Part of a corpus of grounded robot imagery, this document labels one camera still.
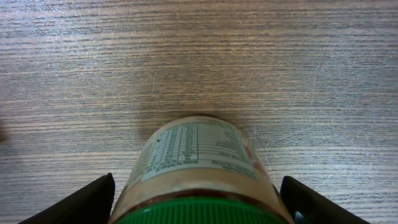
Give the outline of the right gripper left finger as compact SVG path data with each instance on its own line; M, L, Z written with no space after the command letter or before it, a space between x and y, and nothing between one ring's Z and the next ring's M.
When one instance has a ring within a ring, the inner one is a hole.
M113 175L108 173L20 224L107 224L114 195Z

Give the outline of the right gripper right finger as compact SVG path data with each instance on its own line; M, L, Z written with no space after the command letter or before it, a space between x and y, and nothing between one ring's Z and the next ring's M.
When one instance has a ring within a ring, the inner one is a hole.
M370 224L291 176L285 176L281 199L294 223Z

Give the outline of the green lid seasoning jar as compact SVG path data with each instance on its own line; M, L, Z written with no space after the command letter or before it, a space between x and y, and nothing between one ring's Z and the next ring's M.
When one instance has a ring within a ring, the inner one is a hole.
M250 140L209 116L167 123L145 143L110 223L292 223Z

